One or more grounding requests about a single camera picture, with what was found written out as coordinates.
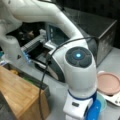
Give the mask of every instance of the wooden board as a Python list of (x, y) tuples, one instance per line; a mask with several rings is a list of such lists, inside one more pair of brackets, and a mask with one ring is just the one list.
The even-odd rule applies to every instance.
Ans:
[[(17, 119), (41, 120), (38, 87), (0, 66), (0, 90)], [(49, 115), (49, 107), (44, 91), (41, 96), (43, 114), (46, 118)]]

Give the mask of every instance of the plate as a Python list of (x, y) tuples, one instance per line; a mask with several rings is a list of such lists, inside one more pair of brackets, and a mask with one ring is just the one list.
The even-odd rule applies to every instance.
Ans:
[(114, 95), (120, 91), (120, 79), (112, 73), (98, 74), (98, 90), (106, 95)]

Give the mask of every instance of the wire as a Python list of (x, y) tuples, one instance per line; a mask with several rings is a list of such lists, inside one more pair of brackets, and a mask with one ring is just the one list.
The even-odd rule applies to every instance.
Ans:
[(44, 82), (44, 77), (45, 77), (45, 74), (46, 74), (46, 72), (47, 72), (47, 69), (48, 69), (48, 65), (49, 65), (49, 62), (50, 62), (50, 60), (51, 60), (51, 58), (52, 58), (52, 56), (55, 54), (55, 52), (58, 50), (58, 49), (60, 49), (62, 46), (64, 46), (65, 44), (68, 44), (68, 43), (70, 43), (70, 42), (74, 42), (74, 41), (79, 41), (79, 40), (83, 40), (83, 39), (96, 39), (96, 37), (84, 37), (84, 38), (78, 38), (78, 39), (73, 39), (73, 40), (70, 40), (70, 41), (66, 41), (65, 43), (63, 43), (63, 44), (61, 44), (61, 45), (59, 45), (53, 52), (52, 52), (52, 54), (50, 55), (50, 57), (47, 59), (47, 61), (46, 61), (46, 68), (45, 68), (45, 70), (44, 70), (44, 73), (43, 73), (43, 76), (42, 76), (42, 79), (41, 79), (41, 81), (40, 81), (40, 89), (39, 89), (39, 110), (40, 110), (40, 116), (41, 116), (41, 119), (42, 120), (45, 120), (44, 119), (44, 115), (43, 115), (43, 111), (42, 111), (42, 104), (41, 104), (41, 92), (42, 92), (42, 86), (43, 86), (43, 82)]
[(42, 76), (42, 79), (40, 81), (40, 89), (39, 89), (39, 111), (40, 111), (40, 116), (41, 116), (41, 119), (42, 120), (45, 120), (44, 119), (44, 115), (43, 115), (43, 111), (42, 111), (42, 98), (41, 98), (41, 93), (42, 93), (42, 86), (43, 86), (43, 81), (44, 81), (44, 77), (45, 77), (45, 74), (47, 72), (47, 68), (48, 68), (48, 64), (46, 65), (46, 68), (44, 70), (44, 73), (43, 73), (43, 76)]

